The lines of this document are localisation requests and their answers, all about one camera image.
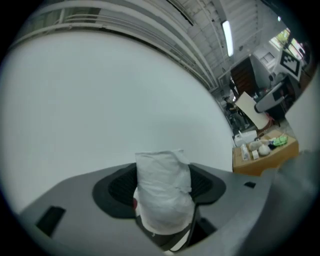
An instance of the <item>fluorescent light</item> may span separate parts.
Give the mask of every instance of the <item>fluorescent light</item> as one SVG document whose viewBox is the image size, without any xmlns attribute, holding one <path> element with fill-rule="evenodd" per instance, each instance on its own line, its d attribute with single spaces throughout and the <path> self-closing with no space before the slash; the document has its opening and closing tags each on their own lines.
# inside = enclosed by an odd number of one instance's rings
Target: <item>fluorescent light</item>
<svg viewBox="0 0 320 256">
<path fill-rule="evenodd" d="M 234 44 L 232 42 L 231 28 L 229 21 L 225 21 L 222 23 L 222 28 L 226 41 L 226 48 L 228 50 L 228 56 L 232 56 L 234 54 Z"/>
</svg>

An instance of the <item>ceiling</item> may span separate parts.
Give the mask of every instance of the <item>ceiling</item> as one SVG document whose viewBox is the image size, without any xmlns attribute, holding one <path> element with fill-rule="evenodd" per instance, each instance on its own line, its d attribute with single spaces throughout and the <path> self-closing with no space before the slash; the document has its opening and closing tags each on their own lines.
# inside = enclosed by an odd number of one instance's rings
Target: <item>ceiling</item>
<svg viewBox="0 0 320 256">
<path fill-rule="evenodd" d="M 231 26 L 231 57 L 225 20 Z M 47 0 L 12 47 L 70 29 L 114 32 L 154 47 L 215 92 L 229 83 L 232 67 L 285 28 L 260 0 Z"/>
</svg>

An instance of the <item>cardboard box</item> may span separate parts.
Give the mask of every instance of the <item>cardboard box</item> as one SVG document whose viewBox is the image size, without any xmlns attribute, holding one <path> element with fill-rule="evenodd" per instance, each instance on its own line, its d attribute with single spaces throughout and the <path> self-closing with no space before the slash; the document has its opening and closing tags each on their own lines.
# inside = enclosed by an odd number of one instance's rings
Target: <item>cardboard box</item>
<svg viewBox="0 0 320 256">
<path fill-rule="evenodd" d="M 264 135 L 261 139 L 269 140 L 279 137 L 282 134 L 283 133 L 279 130 L 273 130 Z M 235 147 L 233 148 L 233 172 L 239 174 L 260 176 L 265 169 L 278 168 L 289 158 L 296 157 L 298 154 L 299 144 L 295 138 L 290 136 L 288 136 L 287 144 L 276 147 L 267 156 L 259 155 L 259 158 L 256 160 L 254 160 L 252 152 L 250 152 L 250 160 L 244 161 L 242 159 L 240 147 Z"/>
</svg>

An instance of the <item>paper sheet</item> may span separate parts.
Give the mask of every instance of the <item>paper sheet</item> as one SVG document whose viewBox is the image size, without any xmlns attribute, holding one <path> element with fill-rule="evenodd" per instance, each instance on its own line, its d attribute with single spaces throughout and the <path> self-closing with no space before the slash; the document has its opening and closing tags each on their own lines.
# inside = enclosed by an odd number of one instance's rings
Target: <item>paper sheet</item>
<svg viewBox="0 0 320 256">
<path fill-rule="evenodd" d="M 251 119 L 259 130 L 263 129 L 268 124 L 268 116 L 265 113 L 257 113 L 255 111 L 256 102 L 246 92 L 241 94 L 235 104 Z"/>
</svg>

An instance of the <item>white container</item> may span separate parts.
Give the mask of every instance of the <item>white container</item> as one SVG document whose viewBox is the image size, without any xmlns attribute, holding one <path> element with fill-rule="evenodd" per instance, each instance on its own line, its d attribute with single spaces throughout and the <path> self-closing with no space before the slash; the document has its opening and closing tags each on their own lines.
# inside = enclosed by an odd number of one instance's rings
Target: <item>white container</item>
<svg viewBox="0 0 320 256">
<path fill-rule="evenodd" d="M 250 142 L 253 142 L 257 137 L 257 131 L 251 130 L 251 131 L 244 132 L 242 133 L 242 137 L 240 134 L 237 134 L 236 136 L 234 136 L 234 143 L 236 147 L 240 147 L 243 143 L 248 144 Z"/>
</svg>

